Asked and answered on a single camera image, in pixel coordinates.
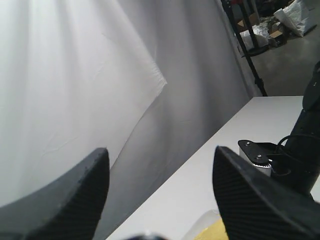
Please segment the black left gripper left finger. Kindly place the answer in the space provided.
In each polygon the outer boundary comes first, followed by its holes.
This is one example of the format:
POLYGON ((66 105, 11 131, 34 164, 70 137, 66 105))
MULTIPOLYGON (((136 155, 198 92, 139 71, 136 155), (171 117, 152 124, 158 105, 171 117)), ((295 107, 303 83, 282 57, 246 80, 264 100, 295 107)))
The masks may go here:
POLYGON ((43 188, 0 208, 2 240, 91 240, 107 200, 110 159, 97 148, 43 188))

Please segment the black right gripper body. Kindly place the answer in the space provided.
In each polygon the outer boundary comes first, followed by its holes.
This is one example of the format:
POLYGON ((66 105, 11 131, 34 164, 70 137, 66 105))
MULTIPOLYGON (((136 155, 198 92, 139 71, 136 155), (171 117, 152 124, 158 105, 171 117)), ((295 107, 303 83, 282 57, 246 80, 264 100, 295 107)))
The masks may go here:
POLYGON ((271 142, 262 149, 272 160, 270 177, 291 190, 311 197, 311 190, 320 176, 320 145, 290 142, 277 148, 271 142))

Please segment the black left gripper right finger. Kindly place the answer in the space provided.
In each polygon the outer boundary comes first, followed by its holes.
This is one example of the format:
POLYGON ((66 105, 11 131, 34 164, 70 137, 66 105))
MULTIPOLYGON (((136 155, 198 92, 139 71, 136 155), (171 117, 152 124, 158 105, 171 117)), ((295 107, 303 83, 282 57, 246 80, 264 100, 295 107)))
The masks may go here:
POLYGON ((320 205, 263 174, 225 146, 214 151, 212 187, 230 240, 318 240, 320 205))

